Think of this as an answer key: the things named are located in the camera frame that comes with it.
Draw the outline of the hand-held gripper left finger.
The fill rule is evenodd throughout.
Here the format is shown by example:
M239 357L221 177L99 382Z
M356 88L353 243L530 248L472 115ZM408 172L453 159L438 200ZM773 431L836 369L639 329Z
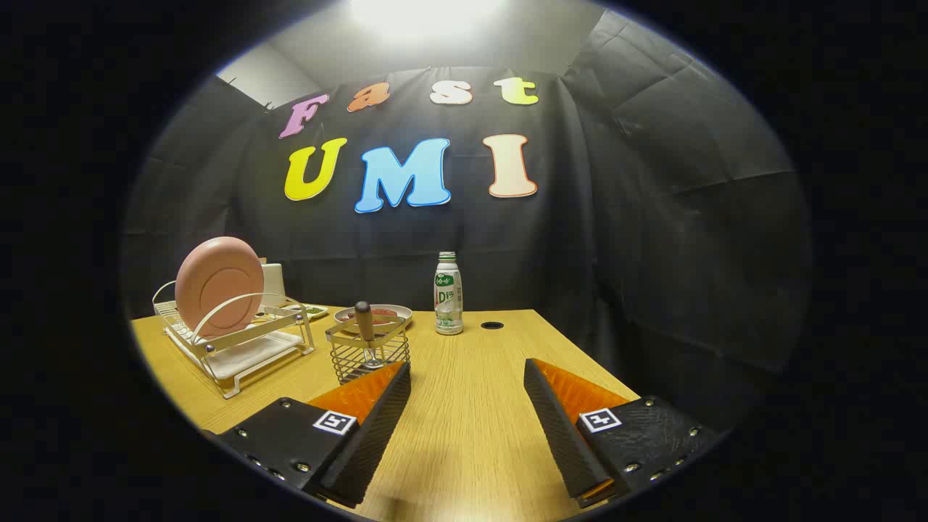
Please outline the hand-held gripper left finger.
M292 489L355 508L410 392L410 364L389 363L310 401L279 397L217 442Z

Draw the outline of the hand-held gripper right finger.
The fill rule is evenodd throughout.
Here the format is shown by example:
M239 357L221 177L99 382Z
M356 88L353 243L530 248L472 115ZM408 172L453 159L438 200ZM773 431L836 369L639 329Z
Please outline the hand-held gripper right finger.
M652 488L722 437L660 397L627 399L540 359L525 361L523 386L580 508Z

